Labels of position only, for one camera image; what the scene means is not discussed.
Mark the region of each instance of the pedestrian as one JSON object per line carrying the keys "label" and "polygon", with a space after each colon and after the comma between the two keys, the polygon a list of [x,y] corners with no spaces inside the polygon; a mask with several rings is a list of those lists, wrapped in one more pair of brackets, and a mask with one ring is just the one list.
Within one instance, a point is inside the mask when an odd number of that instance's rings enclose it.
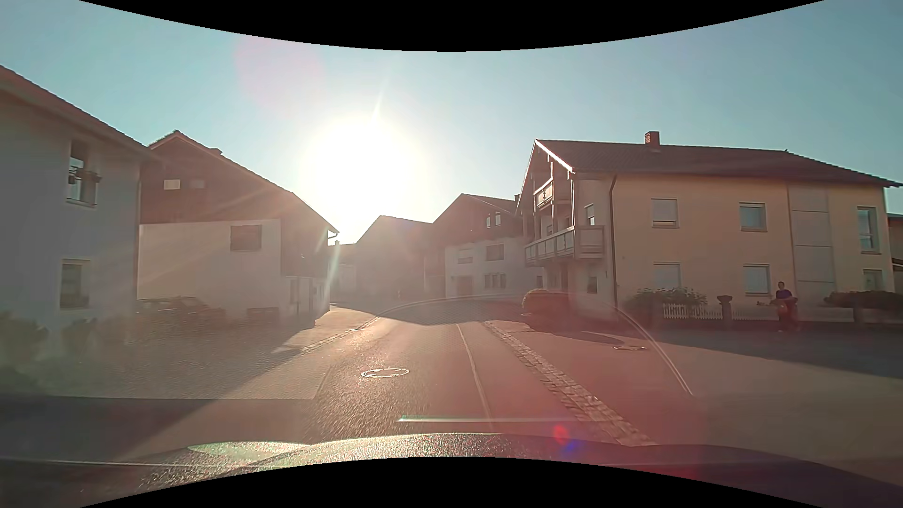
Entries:
{"label": "pedestrian", "polygon": [[783,282],[777,283],[777,292],[775,293],[775,301],[777,303],[777,319],[780,323],[778,331],[796,330],[796,298],[793,293],[785,287]]}

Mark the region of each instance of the wooden balcony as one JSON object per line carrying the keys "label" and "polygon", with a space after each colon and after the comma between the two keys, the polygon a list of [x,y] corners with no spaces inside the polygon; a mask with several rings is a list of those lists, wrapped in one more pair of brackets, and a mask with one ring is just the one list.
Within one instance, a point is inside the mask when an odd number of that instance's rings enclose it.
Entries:
{"label": "wooden balcony", "polygon": [[558,204],[571,202],[571,188],[565,183],[567,182],[559,180],[558,185],[555,185],[555,180],[551,178],[544,183],[542,187],[533,193],[533,210],[537,211],[553,202]]}
{"label": "wooden balcony", "polygon": [[536,267],[548,259],[605,258],[605,226],[571,226],[524,246],[526,265]]}

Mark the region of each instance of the blue sky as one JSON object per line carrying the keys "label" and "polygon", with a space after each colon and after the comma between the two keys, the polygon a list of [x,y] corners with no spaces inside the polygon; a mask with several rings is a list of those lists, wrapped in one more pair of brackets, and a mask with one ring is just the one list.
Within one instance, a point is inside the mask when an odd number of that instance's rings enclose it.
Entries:
{"label": "blue sky", "polygon": [[[659,130],[665,144],[788,149],[903,181],[895,0],[483,53],[270,42],[74,0],[0,5],[0,65],[142,143],[179,129],[220,148],[344,243],[379,214],[432,221],[459,193],[513,197],[535,138]],[[903,212],[903,191],[888,203]]]}

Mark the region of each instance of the asphalt road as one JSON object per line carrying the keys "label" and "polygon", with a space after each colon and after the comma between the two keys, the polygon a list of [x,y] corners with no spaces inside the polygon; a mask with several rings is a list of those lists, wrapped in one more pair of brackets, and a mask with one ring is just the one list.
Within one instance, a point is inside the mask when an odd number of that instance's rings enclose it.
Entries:
{"label": "asphalt road", "polygon": [[[456,305],[393,313],[313,350],[275,347],[279,362],[215,400],[5,400],[0,455],[125,460],[221,441],[504,432],[744,447],[903,484],[899,378],[781,360],[774,344],[729,350],[726,335],[551,334],[511,315],[490,329],[497,315]],[[362,375],[375,369],[405,373]]]}

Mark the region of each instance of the white picket fence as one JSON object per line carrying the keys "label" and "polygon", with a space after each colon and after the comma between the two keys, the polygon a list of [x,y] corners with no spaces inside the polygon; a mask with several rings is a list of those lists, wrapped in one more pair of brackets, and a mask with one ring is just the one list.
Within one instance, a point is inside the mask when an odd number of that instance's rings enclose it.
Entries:
{"label": "white picket fence", "polygon": [[[720,305],[682,306],[662,305],[664,319],[721,319]],[[731,306],[732,318],[736,321],[777,321],[777,310],[773,306]],[[823,323],[852,323],[852,309],[840,307],[800,306],[800,321]],[[876,309],[864,309],[862,316],[866,323],[903,323],[903,319],[889,317]]]}

